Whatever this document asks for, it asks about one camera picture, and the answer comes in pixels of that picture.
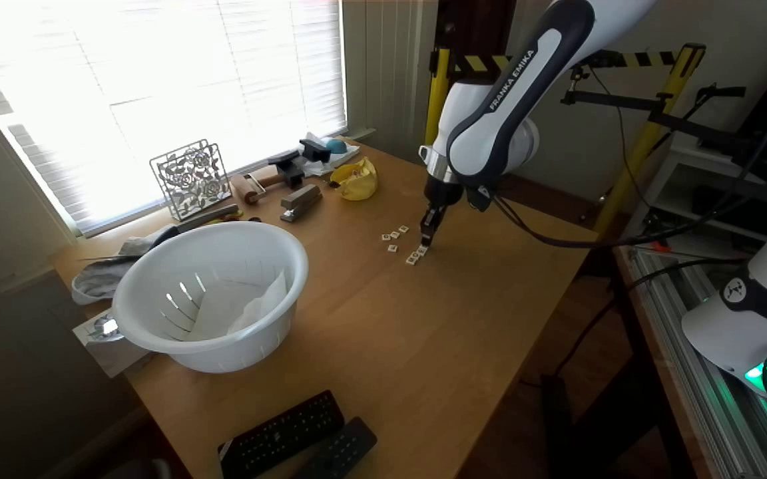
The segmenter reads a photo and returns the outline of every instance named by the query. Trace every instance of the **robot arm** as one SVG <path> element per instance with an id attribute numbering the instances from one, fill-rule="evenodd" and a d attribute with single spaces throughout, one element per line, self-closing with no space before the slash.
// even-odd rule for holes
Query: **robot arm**
<path id="1" fill-rule="evenodd" d="M 637 23 L 655 0 L 554 0 L 541 15 L 508 75 L 492 87 L 452 85 L 444 97 L 438 133 L 422 147 L 428 169 L 428 213 L 421 241 L 428 246 L 444 208 L 462 185 L 485 193 L 504 172 L 520 168 L 534 149 L 526 113 L 549 85 L 572 63 L 611 43 Z"/>

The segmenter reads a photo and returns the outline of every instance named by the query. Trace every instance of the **wooden table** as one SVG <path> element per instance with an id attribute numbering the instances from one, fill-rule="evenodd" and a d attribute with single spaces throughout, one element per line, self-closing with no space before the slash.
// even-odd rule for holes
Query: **wooden table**
<path id="1" fill-rule="evenodd" d="M 324 189 L 307 221 L 283 224 L 308 253 L 308 282 L 288 341 L 269 358 L 231 375 L 192 373 L 167 355 L 127 369 L 192 475 L 217 475 L 221 442 L 322 387 L 377 437 L 357 475 L 456 475 L 574 277 L 579 249 L 544 246 L 497 209 L 477 213 L 465 201 L 450 209 L 434 249 L 405 266 L 425 208 L 422 169 L 361 152 L 380 176 L 373 198 L 342 201 L 337 189 Z M 279 224 L 277 196 L 251 214 Z M 516 209 L 546 234 L 591 236 Z M 380 234 L 398 226 L 409 230 L 385 253 Z M 71 249 L 58 273 L 71 277 L 120 238 L 112 230 Z"/>

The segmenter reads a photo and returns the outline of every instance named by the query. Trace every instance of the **remote control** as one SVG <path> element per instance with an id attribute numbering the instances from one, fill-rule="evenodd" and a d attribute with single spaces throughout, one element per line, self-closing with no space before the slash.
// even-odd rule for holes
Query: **remote control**
<path id="1" fill-rule="evenodd" d="M 377 437 L 360 417 L 353 417 L 333 438 L 328 438 L 328 443 L 322 443 L 308 462 L 303 462 L 296 479 L 341 479 L 374 442 Z"/>
<path id="2" fill-rule="evenodd" d="M 221 469 L 227 479 L 256 475 L 303 447 L 341 431 L 342 414 L 330 391 L 322 391 L 277 417 L 231 438 Z"/>

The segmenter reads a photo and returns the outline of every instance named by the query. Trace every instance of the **window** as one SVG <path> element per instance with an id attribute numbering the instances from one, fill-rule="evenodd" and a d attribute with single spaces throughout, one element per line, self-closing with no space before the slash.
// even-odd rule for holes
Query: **window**
<path id="1" fill-rule="evenodd" d="M 341 0 L 0 0 L 0 124 L 80 234 L 161 198 L 149 158 L 229 169 L 346 124 Z"/>

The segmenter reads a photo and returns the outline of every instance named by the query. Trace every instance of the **white bowl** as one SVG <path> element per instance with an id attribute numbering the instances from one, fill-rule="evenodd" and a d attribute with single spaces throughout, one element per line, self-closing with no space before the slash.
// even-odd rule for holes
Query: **white bowl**
<path id="1" fill-rule="evenodd" d="M 172 236 L 121 277 L 113 315 L 121 335 L 199 373 L 233 373 L 269 355 L 288 335 L 307 284 L 303 244 L 269 224 L 239 221 L 199 226 Z M 284 296 L 251 327 L 217 338 L 187 341 L 187 319 L 209 284 L 245 282 L 269 286 L 284 273 Z"/>

